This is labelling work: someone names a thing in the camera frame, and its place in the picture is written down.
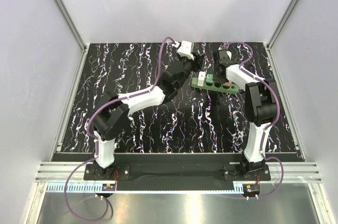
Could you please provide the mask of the green power strip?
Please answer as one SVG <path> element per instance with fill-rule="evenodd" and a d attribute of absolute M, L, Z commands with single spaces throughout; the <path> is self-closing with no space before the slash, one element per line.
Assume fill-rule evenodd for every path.
<path fill-rule="evenodd" d="M 196 77 L 192 78 L 191 87 L 194 89 L 208 90 L 208 91 L 219 92 L 223 94 L 238 94 L 240 91 L 239 87 L 236 84 L 232 84 L 229 88 L 225 88 L 223 85 L 220 85 L 218 87 L 214 83 L 209 86 L 206 84 L 206 82 L 204 82 L 203 86 L 198 86 L 198 78 Z"/>

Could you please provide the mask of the green charger plug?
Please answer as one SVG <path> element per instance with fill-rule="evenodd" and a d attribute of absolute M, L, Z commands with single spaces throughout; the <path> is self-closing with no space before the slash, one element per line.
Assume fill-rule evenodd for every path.
<path fill-rule="evenodd" d="M 213 81 L 213 75 L 212 74 L 207 74 L 206 75 L 205 83 L 207 85 L 213 85 L 214 81 Z"/>

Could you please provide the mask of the pink charger plug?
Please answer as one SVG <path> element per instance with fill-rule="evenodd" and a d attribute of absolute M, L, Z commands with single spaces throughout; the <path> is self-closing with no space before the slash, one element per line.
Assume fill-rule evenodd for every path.
<path fill-rule="evenodd" d="M 223 84 L 223 88 L 226 88 L 226 89 L 230 88 L 231 86 L 232 86 L 232 82 L 231 82 L 231 81 L 225 82 L 225 83 Z"/>

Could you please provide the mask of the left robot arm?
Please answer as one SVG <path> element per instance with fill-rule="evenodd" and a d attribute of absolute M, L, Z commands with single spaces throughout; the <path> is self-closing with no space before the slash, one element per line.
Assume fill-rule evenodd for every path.
<path fill-rule="evenodd" d="M 145 108 L 172 101 L 190 74 L 202 69 L 205 54 L 193 51 L 191 55 L 192 59 L 180 55 L 148 88 L 127 94 L 106 93 L 87 126 L 87 134 L 94 138 L 93 165 L 100 178 L 107 180 L 114 174 L 115 140 L 129 121 L 128 117 Z"/>

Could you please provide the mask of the white charger plug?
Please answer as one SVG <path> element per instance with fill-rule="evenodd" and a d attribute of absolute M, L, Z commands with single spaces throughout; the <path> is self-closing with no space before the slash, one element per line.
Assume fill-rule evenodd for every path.
<path fill-rule="evenodd" d="M 198 75 L 198 82 L 197 82 L 197 85 L 199 87 L 204 86 L 205 78 L 206 78 L 206 73 L 204 71 L 200 71 Z"/>

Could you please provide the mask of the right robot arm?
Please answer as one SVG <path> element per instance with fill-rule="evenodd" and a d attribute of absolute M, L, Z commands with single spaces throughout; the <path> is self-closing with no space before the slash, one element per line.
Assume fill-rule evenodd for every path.
<path fill-rule="evenodd" d="M 265 147 L 271 127 L 280 115 L 278 89 L 273 78 L 264 79 L 231 59 L 231 52 L 213 52 L 214 74 L 225 82 L 233 82 L 245 91 L 245 116 L 249 121 L 249 136 L 242 154 L 239 174 L 254 180 L 264 171 Z"/>

